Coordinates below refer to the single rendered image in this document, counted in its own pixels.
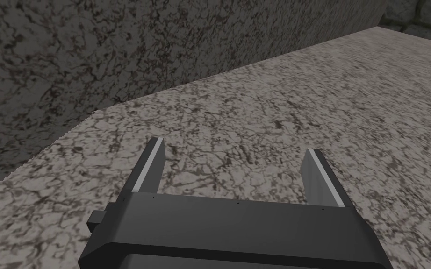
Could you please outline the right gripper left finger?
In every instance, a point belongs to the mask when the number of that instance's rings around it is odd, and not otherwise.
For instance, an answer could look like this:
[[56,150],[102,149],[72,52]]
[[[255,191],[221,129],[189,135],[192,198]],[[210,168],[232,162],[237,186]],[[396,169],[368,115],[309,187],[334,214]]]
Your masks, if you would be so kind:
[[164,138],[151,138],[125,183],[125,193],[157,193],[165,162]]

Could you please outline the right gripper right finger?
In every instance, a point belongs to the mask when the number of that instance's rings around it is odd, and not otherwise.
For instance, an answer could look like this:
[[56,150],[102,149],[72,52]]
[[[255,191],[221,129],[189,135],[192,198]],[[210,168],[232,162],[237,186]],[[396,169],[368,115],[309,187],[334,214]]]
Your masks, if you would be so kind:
[[300,173],[308,205],[354,207],[321,150],[306,150]]

